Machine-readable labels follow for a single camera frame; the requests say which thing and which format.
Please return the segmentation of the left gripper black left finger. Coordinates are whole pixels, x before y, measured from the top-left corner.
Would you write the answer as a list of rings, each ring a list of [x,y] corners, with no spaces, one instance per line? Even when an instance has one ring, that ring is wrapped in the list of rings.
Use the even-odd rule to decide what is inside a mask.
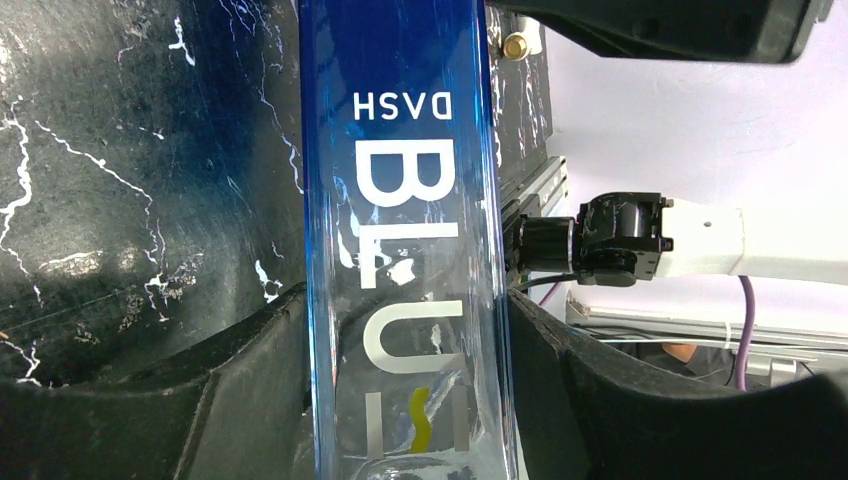
[[[5,479],[311,478],[306,289],[116,382],[1,384]]]

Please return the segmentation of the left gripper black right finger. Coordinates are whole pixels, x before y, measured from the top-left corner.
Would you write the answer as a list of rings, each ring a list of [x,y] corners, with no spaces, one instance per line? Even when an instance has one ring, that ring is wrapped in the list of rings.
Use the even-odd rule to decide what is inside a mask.
[[[743,393],[661,370],[508,296],[532,479],[843,479],[847,377]]]

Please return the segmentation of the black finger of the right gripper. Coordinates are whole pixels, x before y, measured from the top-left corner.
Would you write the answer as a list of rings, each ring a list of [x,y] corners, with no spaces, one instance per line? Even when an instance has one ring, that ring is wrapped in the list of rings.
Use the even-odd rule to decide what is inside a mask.
[[[605,58],[789,64],[831,2],[818,0],[513,0],[496,7],[539,21]]]

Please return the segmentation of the white plastic faucet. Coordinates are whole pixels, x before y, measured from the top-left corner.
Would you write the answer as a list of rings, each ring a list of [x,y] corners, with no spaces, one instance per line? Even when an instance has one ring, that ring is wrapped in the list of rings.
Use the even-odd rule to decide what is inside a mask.
[[[527,16],[516,16],[512,20],[510,33],[502,41],[503,56],[512,61],[522,61],[529,56],[541,54],[541,33],[539,21]]]

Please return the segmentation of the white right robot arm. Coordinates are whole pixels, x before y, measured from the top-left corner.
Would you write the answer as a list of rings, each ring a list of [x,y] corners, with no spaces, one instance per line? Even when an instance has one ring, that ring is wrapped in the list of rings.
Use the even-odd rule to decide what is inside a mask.
[[[826,1],[504,1],[606,58],[785,65],[803,52]],[[729,275],[847,281],[845,221],[804,207],[727,208],[659,193],[613,192],[574,217],[522,220],[514,265],[582,285]]]

